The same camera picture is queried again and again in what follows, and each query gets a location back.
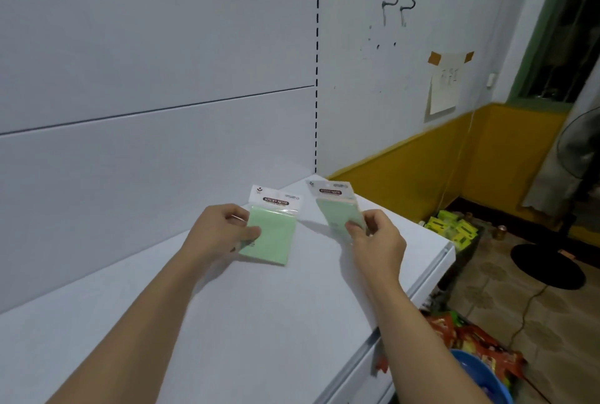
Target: tiled floor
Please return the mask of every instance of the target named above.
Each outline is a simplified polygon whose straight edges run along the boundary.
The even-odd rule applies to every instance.
[[[525,242],[510,233],[496,241],[486,226],[448,304],[505,345],[521,328],[529,299],[544,288],[510,258],[512,247]],[[529,380],[552,404],[600,403],[600,270],[579,265],[586,285],[580,290],[548,287],[534,297],[512,345],[529,362]],[[516,403],[545,400],[524,383]]]

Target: tape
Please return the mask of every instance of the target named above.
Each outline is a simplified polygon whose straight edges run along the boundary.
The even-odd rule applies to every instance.
[[[429,59],[427,60],[427,62],[429,64],[433,64],[434,66],[437,66],[437,65],[439,65],[441,60],[442,60],[442,55],[439,53],[436,53],[435,51],[432,51],[431,55],[429,55]]]

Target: paper sign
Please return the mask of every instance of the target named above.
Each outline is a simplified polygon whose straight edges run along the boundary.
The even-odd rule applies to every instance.
[[[458,104],[464,60],[464,53],[442,53],[431,76],[430,114],[443,112]]]

